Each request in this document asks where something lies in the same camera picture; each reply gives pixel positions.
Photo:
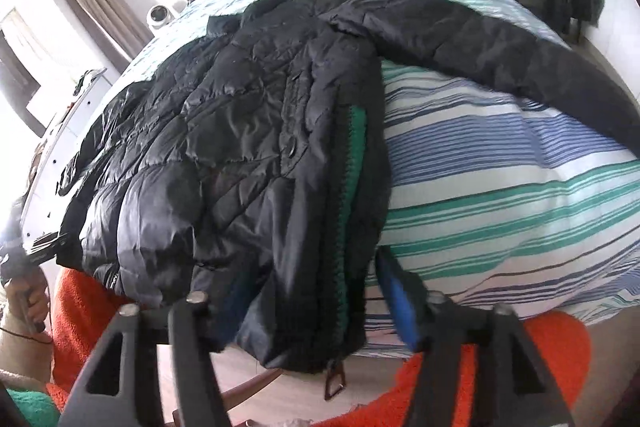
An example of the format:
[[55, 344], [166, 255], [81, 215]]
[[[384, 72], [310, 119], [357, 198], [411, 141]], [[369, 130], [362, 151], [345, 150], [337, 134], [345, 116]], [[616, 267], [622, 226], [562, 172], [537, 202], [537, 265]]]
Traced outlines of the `person's left hand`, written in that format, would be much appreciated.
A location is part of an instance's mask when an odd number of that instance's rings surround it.
[[48, 282], [39, 267], [30, 269], [24, 277], [13, 277], [4, 290], [14, 317], [36, 327], [46, 321], [50, 307]]

